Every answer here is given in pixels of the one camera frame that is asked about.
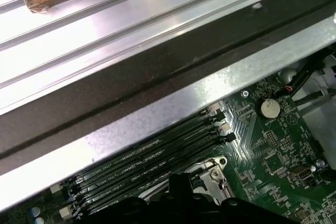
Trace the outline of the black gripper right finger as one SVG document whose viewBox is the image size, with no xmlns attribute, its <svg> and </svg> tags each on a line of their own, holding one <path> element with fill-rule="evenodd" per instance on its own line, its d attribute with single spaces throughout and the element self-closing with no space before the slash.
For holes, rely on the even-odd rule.
<svg viewBox="0 0 336 224">
<path fill-rule="evenodd" d="M 295 221 L 239 198 L 218 206 L 193 193 L 189 174 L 181 174 L 181 223 L 295 223 Z"/>
</svg>

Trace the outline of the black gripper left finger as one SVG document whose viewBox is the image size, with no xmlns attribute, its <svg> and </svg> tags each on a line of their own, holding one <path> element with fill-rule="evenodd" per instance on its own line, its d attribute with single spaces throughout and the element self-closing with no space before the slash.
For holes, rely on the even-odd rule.
<svg viewBox="0 0 336 224">
<path fill-rule="evenodd" d="M 150 203 L 139 197 L 130 197 L 86 218 L 86 223 L 182 223 L 182 174 L 169 178 L 169 192 Z"/>
</svg>

